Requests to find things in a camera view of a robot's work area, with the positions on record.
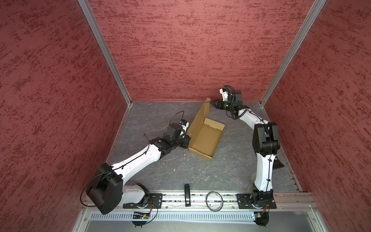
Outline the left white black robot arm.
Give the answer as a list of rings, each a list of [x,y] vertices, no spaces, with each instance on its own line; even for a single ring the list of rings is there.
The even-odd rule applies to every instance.
[[[128,159],[99,166],[93,179],[87,184],[86,195],[99,211],[106,215],[118,205],[136,204],[141,208],[150,205],[150,192],[142,184],[126,183],[150,164],[170,154],[174,149],[187,149],[191,137],[187,134],[189,122],[182,119],[171,123],[163,137],[149,140],[148,145]]]

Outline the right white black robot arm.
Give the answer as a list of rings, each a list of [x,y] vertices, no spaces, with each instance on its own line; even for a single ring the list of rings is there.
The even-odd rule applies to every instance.
[[[257,175],[247,202],[257,209],[268,206],[273,201],[272,171],[281,146],[278,125],[259,117],[247,106],[234,106],[223,100],[212,101],[211,105],[229,111],[230,118],[239,119],[254,130],[252,146],[257,156]]]

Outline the brown cardboard box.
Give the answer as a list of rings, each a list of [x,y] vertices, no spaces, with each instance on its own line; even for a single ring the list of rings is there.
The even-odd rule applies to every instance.
[[[225,124],[209,119],[211,99],[207,98],[188,129],[188,151],[211,161],[226,128]]]

